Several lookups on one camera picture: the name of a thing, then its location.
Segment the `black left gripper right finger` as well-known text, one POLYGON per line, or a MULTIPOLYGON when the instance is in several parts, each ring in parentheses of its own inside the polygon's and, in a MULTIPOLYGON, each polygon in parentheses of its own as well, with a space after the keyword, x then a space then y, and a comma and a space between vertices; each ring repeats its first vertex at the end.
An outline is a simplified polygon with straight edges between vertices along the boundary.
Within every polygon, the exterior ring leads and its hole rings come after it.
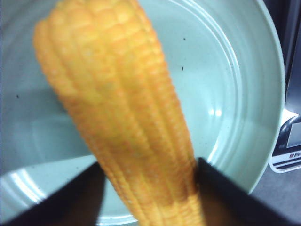
POLYGON ((299 226, 252 197, 205 159, 197 179, 206 226, 299 226))

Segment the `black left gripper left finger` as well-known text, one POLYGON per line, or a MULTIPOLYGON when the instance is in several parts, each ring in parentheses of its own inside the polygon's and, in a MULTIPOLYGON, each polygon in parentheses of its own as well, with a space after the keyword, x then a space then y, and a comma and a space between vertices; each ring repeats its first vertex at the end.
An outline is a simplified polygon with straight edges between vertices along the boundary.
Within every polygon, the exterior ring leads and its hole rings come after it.
POLYGON ((96 226, 104 185, 104 171, 94 163, 42 202, 1 225, 96 226))

